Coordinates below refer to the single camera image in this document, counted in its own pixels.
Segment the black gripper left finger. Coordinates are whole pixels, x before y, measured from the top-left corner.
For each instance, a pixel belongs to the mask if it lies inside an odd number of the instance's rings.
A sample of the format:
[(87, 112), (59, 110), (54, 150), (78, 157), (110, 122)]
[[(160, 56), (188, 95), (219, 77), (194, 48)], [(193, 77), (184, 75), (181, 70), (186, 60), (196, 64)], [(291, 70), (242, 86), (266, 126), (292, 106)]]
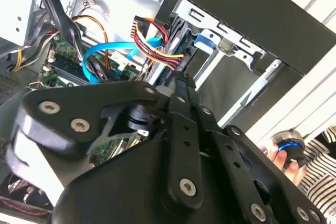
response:
[(55, 208), (70, 183), (94, 169), (89, 154), (105, 127), (115, 138), (148, 131), (146, 141), (165, 133), (198, 134), (193, 109), (182, 75), (162, 88), (136, 81), (33, 91), (19, 106), (6, 159)]

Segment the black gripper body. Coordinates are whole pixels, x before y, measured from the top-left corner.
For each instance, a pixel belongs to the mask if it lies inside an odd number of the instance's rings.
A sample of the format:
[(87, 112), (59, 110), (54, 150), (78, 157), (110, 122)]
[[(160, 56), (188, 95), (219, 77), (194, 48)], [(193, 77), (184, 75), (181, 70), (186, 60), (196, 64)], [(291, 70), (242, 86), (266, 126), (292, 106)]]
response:
[(201, 134), (165, 133), (79, 176), (52, 223), (231, 223)]

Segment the person's bare hand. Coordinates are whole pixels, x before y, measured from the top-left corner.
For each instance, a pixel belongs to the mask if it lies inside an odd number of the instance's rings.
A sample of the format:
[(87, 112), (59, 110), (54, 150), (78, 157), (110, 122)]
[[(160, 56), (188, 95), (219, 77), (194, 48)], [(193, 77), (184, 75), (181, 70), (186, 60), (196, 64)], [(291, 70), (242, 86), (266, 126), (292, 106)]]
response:
[(299, 167), (296, 162), (291, 162), (289, 166), (284, 169), (287, 158), (285, 150), (278, 151), (278, 146), (273, 143), (269, 145), (258, 145), (258, 147), (273, 162), (273, 164), (298, 187), (307, 173), (306, 167)]

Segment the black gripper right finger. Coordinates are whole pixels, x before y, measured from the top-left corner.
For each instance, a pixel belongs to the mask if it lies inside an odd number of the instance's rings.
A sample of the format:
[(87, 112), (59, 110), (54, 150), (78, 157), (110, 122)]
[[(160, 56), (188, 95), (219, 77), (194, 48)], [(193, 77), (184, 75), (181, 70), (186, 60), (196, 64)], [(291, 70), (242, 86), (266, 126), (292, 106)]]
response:
[(214, 182), (231, 223), (325, 223), (323, 214), (237, 127), (220, 128), (200, 105), (194, 80), (188, 98), (200, 126), (201, 145), (215, 166)]

